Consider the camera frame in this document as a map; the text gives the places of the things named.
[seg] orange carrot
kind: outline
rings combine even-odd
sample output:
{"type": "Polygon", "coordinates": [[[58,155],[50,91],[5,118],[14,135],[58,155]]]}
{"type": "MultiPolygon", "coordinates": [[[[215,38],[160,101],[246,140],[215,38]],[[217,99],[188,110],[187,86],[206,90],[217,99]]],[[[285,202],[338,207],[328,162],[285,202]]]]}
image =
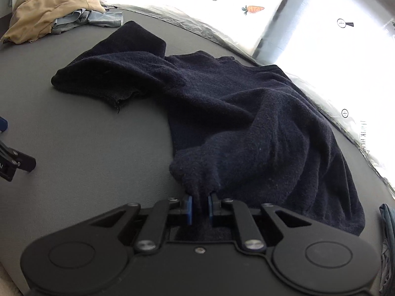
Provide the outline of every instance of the orange carrot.
{"type": "Polygon", "coordinates": [[[241,9],[243,11],[245,11],[244,14],[247,14],[247,12],[249,12],[249,13],[256,13],[256,12],[262,11],[264,9],[264,7],[263,6],[250,5],[250,6],[245,6],[244,8],[241,8],[241,9]]]}

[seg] pile of clothes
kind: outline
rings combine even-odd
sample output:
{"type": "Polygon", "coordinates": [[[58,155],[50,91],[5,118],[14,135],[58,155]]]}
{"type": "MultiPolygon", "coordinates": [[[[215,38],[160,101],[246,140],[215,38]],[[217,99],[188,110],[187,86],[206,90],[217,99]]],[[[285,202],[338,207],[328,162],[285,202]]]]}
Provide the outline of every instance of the pile of clothes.
{"type": "Polygon", "coordinates": [[[119,27],[123,14],[104,8],[100,0],[17,0],[9,29],[0,42],[33,42],[87,23],[119,27]]]}

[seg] silver screw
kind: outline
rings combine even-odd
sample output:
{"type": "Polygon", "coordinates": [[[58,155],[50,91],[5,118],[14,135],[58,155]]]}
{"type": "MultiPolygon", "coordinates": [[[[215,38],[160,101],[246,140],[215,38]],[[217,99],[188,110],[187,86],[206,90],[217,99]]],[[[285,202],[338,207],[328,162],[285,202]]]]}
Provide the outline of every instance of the silver screw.
{"type": "Polygon", "coordinates": [[[260,241],[259,239],[250,239],[244,242],[244,245],[247,247],[247,249],[250,250],[258,250],[261,249],[265,246],[265,244],[260,241]]]}
{"type": "Polygon", "coordinates": [[[142,251],[149,251],[155,249],[155,243],[152,240],[140,240],[137,243],[137,247],[142,251]]]}
{"type": "Polygon", "coordinates": [[[206,252],[206,249],[204,249],[203,247],[196,247],[195,248],[195,253],[197,254],[204,254],[206,252]]]}

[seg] tan shirt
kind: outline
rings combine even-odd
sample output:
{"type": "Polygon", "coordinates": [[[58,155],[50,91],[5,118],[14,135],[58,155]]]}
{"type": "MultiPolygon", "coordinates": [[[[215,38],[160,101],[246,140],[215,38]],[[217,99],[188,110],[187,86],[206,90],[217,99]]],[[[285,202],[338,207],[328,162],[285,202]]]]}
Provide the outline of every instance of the tan shirt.
{"type": "Polygon", "coordinates": [[[17,0],[9,30],[0,42],[33,42],[50,33],[56,19],[81,8],[105,12],[99,0],[17,0]]]}

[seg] dark blue sweater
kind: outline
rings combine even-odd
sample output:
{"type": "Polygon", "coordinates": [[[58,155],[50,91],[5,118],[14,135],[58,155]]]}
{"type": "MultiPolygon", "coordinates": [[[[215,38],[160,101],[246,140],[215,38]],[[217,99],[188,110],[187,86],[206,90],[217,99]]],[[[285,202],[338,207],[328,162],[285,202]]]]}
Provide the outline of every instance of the dark blue sweater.
{"type": "Polygon", "coordinates": [[[170,172],[197,213],[215,191],[361,233],[363,209],[329,123],[280,68],[203,51],[166,57],[165,48],[130,21],[59,70],[52,84],[114,107],[146,94],[160,101],[173,139],[170,172]]]}

